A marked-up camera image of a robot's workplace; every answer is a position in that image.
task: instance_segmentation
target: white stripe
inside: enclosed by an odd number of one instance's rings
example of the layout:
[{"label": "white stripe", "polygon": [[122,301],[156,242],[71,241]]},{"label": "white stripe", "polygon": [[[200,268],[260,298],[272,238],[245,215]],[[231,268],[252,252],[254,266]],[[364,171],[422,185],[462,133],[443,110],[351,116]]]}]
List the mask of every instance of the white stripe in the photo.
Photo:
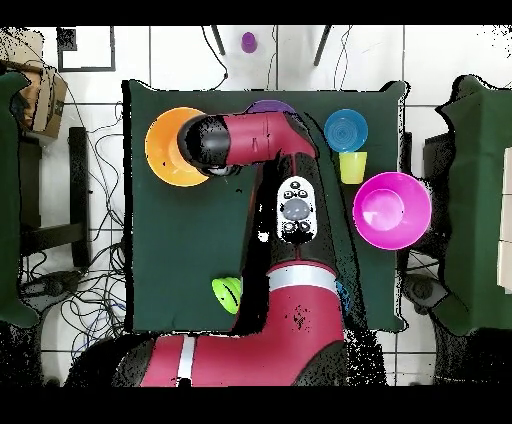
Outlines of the white stripe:
[{"label": "white stripe", "polygon": [[194,360],[194,349],[196,338],[183,336],[183,347],[181,348],[180,365],[176,378],[176,386],[182,378],[188,378],[192,382],[192,362]]},{"label": "white stripe", "polygon": [[335,276],[317,266],[290,265],[272,271],[268,277],[270,291],[290,286],[314,286],[338,293]]}]

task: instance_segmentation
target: green object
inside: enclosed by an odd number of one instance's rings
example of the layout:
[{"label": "green object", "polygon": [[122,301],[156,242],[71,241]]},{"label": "green object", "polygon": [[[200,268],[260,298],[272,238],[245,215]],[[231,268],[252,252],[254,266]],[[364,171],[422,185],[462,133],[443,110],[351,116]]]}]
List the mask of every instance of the green object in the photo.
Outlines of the green object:
[{"label": "green object", "polygon": [[[357,267],[340,195],[339,160],[322,136],[332,112],[348,108],[361,113],[369,128],[365,178],[397,169],[398,102],[406,84],[388,84],[379,92],[221,92],[158,91],[138,81],[124,86],[131,104],[133,182],[133,329],[135,331],[229,331],[234,316],[219,308],[210,282],[241,275],[242,248],[256,167],[239,175],[209,178],[195,187],[174,187],[161,181],[144,155],[144,138],[163,112],[180,106],[207,114],[237,113],[258,100],[280,100],[293,107],[310,129],[319,149],[340,282],[349,291],[351,314],[364,319],[356,289]],[[319,125],[309,119],[314,118]],[[395,252],[377,249],[357,233],[351,219],[359,186],[343,187],[359,260],[360,281],[371,329],[399,331],[404,323],[394,314]]]},{"label": "green object", "polygon": [[11,114],[14,95],[29,85],[18,72],[0,76],[0,321],[29,328],[39,321],[36,311],[18,297],[20,256],[20,181],[18,125]]},{"label": "green object", "polygon": [[503,155],[512,146],[512,92],[486,88],[474,76],[454,84],[440,108],[455,131],[449,172],[452,234],[445,283],[453,293],[434,313],[448,330],[512,329],[512,295],[497,285]]},{"label": "green object", "polygon": [[216,278],[212,288],[220,304],[230,314],[235,315],[240,306],[241,284],[238,278]]}]

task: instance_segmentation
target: purple object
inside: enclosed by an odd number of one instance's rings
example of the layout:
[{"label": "purple object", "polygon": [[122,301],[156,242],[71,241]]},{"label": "purple object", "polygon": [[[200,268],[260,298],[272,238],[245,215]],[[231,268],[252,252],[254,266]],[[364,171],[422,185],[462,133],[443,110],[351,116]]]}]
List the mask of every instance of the purple object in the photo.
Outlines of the purple object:
[{"label": "purple object", "polygon": [[242,36],[242,50],[246,53],[253,53],[256,50],[258,43],[252,32],[246,32]]},{"label": "purple object", "polygon": [[431,214],[427,190],[401,172],[384,172],[366,181],[356,193],[352,209],[361,237],[385,250],[415,243],[427,230]]},{"label": "purple object", "polygon": [[290,112],[295,113],[293,108],[279,100],[259,100],[254,102],[246,113],[258,113],[258,112]]}]

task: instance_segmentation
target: floor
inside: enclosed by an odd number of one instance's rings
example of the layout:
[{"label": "floor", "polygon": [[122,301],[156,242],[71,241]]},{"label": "floor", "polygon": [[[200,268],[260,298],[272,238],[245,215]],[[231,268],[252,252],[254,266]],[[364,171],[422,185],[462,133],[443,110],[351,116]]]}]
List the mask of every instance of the floor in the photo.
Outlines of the floor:
[{"label": "floor", "polygon": [[[56,29],[32,29],[39,30],[45,37],[43,59],[57,66]],[[346,25],[333,27],[320,65],[315,68],[312,63],[323,26],[280,25],[278,60],[274,58],[269,72],[275,49],[272,25],[219,26],[227,53],[221,60],[229,74],[220,89],[268,87],[273,90],[276,86],[279,90],[333,89],[334,70],[342,51],[341,36],[347,29]],[[253,32],[258,42],[256,52],[251,55],[240,48],[241,36],[246,31]],[[119,216],[124,216],[122,122],[115,124],[122,109],[117,103],[122,100],[123,79],[138,79],[158,89],[180,90],[209,89],[222,80],[224,70],[204,42],[200,27],[115,27],[115,70],[94,71],[94,67],[112,65],[109,33],[109,27],[77,27],[77,50],[62,53],[65,68],[89,69],[88,72],[62,72],[70,91],[66,97],[60,136],[55,141],[41,139],[44,146],[40,205],[43,226],[69,222],[67,135],[69,127],[80,126],[81,121],[89,131],[112,125],[90,133],[90,139],[95,143],[100,137],[108,136],[98,143],[98,150],[119,173],[119,184],[111,204]],[[206,35],[217,51],[208,27]],[[425,138],[448,129],[434,107],[449,99],[453,81],[462,74],[477,74],[497,87],[511,82],[511,36],[505,27],[492,26],[356,25],[347,41],[348,62],[342,55],[335,86],[340,88],[345,72],[345,90],[379,90],[392,80],[405,80],[410,84],[405,124],[406,130],[413,134],[413,173],[421,176],[421,149]],[[279,69],[277,82],[276,64]],[[91,173],[102,181],[92,154],[90,158]],[[103,166],[103,171],[111,191],[116,174],[107,166]],[[95,254],[119,241],[122,231],[110,218],[98,230],[106,214],[105,194],[93,178],[90,186],[91,240],[94,240],[92,249]],[[69,247],[54,248],[47,253],[48,260],[39,269],[42,273],[71,268]],[[29,260],[36,264],[40,259],[41,255],[33,255]],[[108,258],[103,256],[92,267],[91,275],[107,268]],[[121,285],[117,285],[115,290],[119,297],[123,297]],[[88,311],[88,306],[90,310],[90,305],[80,305],[82,313]],[[81,338],[78,341],[74,339],[82,325],[71,308],[73,305],[69,304],[62,307],[62,314],[69,324],[61,316],[60,306],[52,308],[43,330],[44,372],[47,376],[59,377],[61,381],[66,378],[73,351],[81,345]],[[399,334],[378,334],[388,383],[392,386],[411,382],[429,384],[435,362],[432,324],[428,318],[417,315],[412,304],[404,299],[401,314],[408,322],[407,330]]]}]

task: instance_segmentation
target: pink bowl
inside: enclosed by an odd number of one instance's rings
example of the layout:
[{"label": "pink bowl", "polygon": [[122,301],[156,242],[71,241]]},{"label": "pink bowl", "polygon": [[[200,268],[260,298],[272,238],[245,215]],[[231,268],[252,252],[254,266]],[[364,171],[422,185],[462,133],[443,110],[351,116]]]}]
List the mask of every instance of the pink bowl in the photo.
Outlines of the pink bowl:
[{"label": "pink bowl", "polygon": [[427,230],[432,204],[427,190],[401,172],[383,172],[366,181],[356,193],[352,216],[368,243],[399,250],[416,242]]}]

